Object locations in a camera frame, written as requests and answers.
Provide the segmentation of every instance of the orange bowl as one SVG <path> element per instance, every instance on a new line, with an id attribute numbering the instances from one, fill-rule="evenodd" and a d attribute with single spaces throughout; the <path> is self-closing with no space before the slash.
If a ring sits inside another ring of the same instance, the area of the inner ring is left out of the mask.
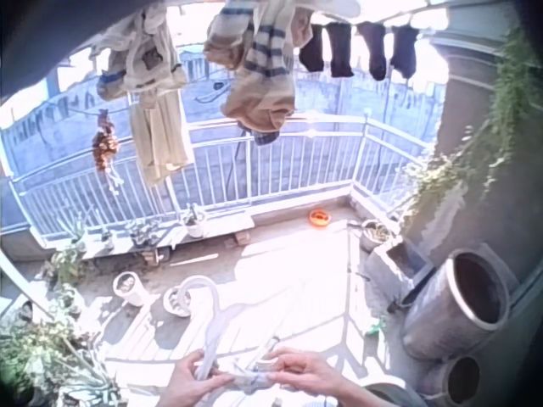
<path id="1" fill-rule="evenodd" d="M 322 209 L 315 209 L 309 213 L 309 222 L 311 222 L 313 226 L 327 226 L 331 219 L 332 216 Z"/>

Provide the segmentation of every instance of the black sock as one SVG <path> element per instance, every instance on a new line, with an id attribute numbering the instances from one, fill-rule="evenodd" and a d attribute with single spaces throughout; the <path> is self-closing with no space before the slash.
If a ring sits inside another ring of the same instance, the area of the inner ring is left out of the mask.
<path id="1" fill-rule="evenodd" d="M 299 61 L 309 72 L 322 72 L 322 25 L 311 24 L 313 37 L 299 50 Z"/>
<path id="2" fill-rule="evenodd" d="M 351 28 L 347 23 L 330 23 L 326 26 L 332 49 L 332 78 L 351 78 L 354 75 L 350 68 Z"/>
<path id="3" fill-rule="evenodd" d="M 387 75 L 387 59 L 384 56 L 384 25 L 365 21 L 356 26 L 370 52 L 370 74 L 376 81 Z"/>
<path id="4" fill-rule="evenodd" d="M 410 79 L 417 71 L 415 42 L 418 30 L 410 25 L 392 27 L 394 33 L 394 53 L 390 64 L 401 73 L 404 79 Z"/>

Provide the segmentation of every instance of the white metal railing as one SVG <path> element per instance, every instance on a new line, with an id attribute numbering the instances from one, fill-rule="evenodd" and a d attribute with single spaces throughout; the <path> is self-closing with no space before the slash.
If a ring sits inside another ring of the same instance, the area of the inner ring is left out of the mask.
<path id="1" fill-rule="evenodd" d="M 285 195 L 353 185 L 383 209 L 394 207 L 412 186 L 402 169 L 421 164 L 430 147 L 393 127 L 367 117 L 294 114 L 289 123 L 306 131 L 285 131 L 272 144 L 257 147 L 249 135 L 194 145 L 195 163 L 165 182 L 147 187 L 132 140 L 125 138 L 115 168 L 124 180 L 117 194 L 95 170 L 90 149 L 12 180 L 29 221 L 47 239 L 65 235 L 59 220 L 95 209 L 88 226 L 122 227 L 130 220 L 160 216 L 177 219 L 196 202 L 208 210 L 258 204 Z M 358 125 L 357 131 L 317 131 L 320 123 Z M 235 125 L 233 120 L 192 123 L 191 131 Z M 74 164 L 80 169 L 73 169 Z"/>

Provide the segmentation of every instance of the climbing vine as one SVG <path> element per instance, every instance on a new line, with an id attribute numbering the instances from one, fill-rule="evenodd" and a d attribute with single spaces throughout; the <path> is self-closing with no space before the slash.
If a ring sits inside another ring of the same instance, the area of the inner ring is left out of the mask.
<path id="1" fill-rule="evenodd" d="M 441 155 L 423 166 L 411 166 L 407 174 L 417 183 L 411 197 L 411 214 L 426 199 L 437 204 L 460 182 L 475 181 L 488 192 L 497 169 L 506 163 L 523 134 L 520 126 L 535 94 L 530 64 L 535 61 L 527 39 L 520 29 L 512 30 L 503 46 L 497 66 L 495 93 L 484 123 L 473 132 L 467 129 L 463 144 L 451 155 Z"/>

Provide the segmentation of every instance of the human hand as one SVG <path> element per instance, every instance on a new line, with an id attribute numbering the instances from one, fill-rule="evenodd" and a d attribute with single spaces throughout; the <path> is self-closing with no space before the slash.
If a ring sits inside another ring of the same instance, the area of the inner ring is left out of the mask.
<path id="1" fill-rule="evenodd" d="M 264 356 L 277 358 L 268 374 L 272 382 L 288 385 L 309 394 L 337 397 L 348 382 L 319 354 L 280 348 Z"/>
<path id="2" fill-rule="evenodd" d="M 170 382 L 160 397 L 157 407 L 193 407 L 207 393 L 234 381 L 233 376 L 218 371 L 213 372 L 216 376 L 207 380 L 194 379 L 195 363 L 202 358 L 204 358 L 204 351 L 200 349 L 176 363 Z"/>

